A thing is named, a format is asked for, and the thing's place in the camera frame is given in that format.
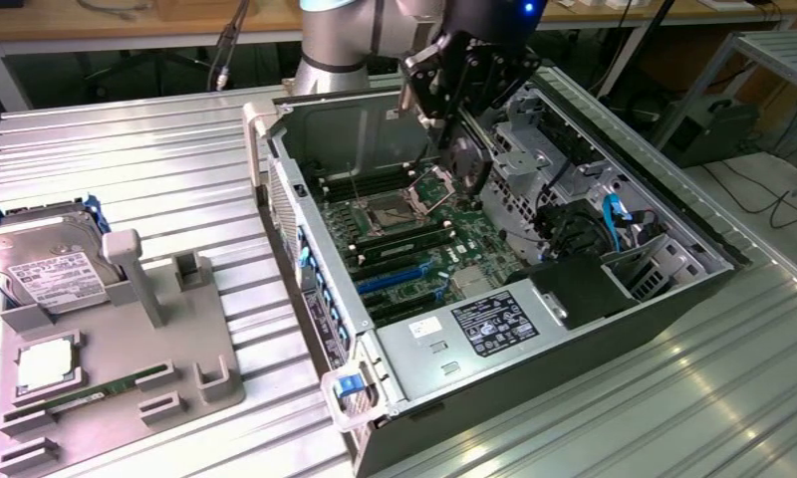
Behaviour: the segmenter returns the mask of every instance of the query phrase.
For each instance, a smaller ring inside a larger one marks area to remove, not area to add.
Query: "metal table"
[[[556,70],[543,75],[755,265],[646,347],[380,475],[797,475],[797,270],[591,96]],[[143,234],[147,262],[199,248],[248,391],[235,408],[56,476],[351,476],[246,200],[240,106],[279,95],[266,88],[4,117],[0,205],[94,190],[115,227]]]
[[[664,148],[694,102],[706,93],[708,86],[715,81],[730,57],[735,53],[744,55],[756,65],[766,67],[783,80],[797,87],[797,30],[730,34],[708,65],[706,65],[703,73],[688,89],[678,108],[674,109],[671,116],[662,120],[660,127],[654,133],[652,144],[659,149]],[[727,88],[727,92],[735,95],[740,85],[742,83],[734,82],[734,85]]]

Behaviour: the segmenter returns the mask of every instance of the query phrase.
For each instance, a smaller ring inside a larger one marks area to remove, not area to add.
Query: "hard drive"
[[[102,256],[102,225],[103,216],[80,201],[0,219],[0,290],[13,306],[37,303],[63,314],[107,302],[104,288],[123,273]]]

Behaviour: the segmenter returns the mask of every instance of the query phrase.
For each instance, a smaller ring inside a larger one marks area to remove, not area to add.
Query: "wooden table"
[[[787,28],[797,17],[797,0],[778,0]],[[239,42],[259,44],[300,41],[302,11],[296,0],[256,0],[258,13],[248,17]],[[662,0],[630,9],[624,27],[634,32],[623,47],[603,92],[614,85],[623,65],[638,47],[650,19]],[[559,3],[547,7],[539,30],[611,28],[619,24],[623,11],[608,7],[587,7],[582,3],[567,8]],[[663,25],[738,23],[756,21],[759,10],[715,12],[696,0],[676,0]],[[21,9],[0,9],[0,101],[7,111],[29,110],[23,89],[7,66],[11,55],[140,50],[215,45],[224,20],[166,22],[156,10],[138,13],[136,21],[83,9],[74,0],[27,0]]]

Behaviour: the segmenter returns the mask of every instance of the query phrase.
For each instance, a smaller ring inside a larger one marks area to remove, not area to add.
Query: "hard drive label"
[[[476,354],[488,357],[540,333],[511,292],[452,310]]]
[[[84,252],[9,267],[15,280],[45,309],[106,294]]]

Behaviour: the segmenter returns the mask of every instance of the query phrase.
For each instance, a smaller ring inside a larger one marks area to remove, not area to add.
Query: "green circuit board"
[[[422,203],[426,209],[431,209],[450,195],[444,175],[432,173],[431,167],[423,165],[415,171],[422,177],[412,186],[418,204]],[[416,267],[426,267],[423,277],[362,294],[364,305],[380,327],[464,300],[475,292],[500,287],[511,274],[526,266],[500,238],[480,205],[462,194],[456,182],[452,186],[456,192],[428,214],[415,207],[408,187],[320,203],[322,215],[352,279],[367,270],[384,269],[383,273],[368,274],[366,279],[356,280],[359,286],[367,281],[378,281]],[[360,251],[350,250],[350,245],[366,244],[372,239],[384,240],[380,238],[396,237],[402,233],[415,234],[407,240],[368,248],[367,254],[376,252],[383,256],[375,268],[368,260],[362,263],[356,255]],[[412,246],[423,250],[415,252],[410,250]],[[462,281],[468,277],[480,281],[462,287]]]

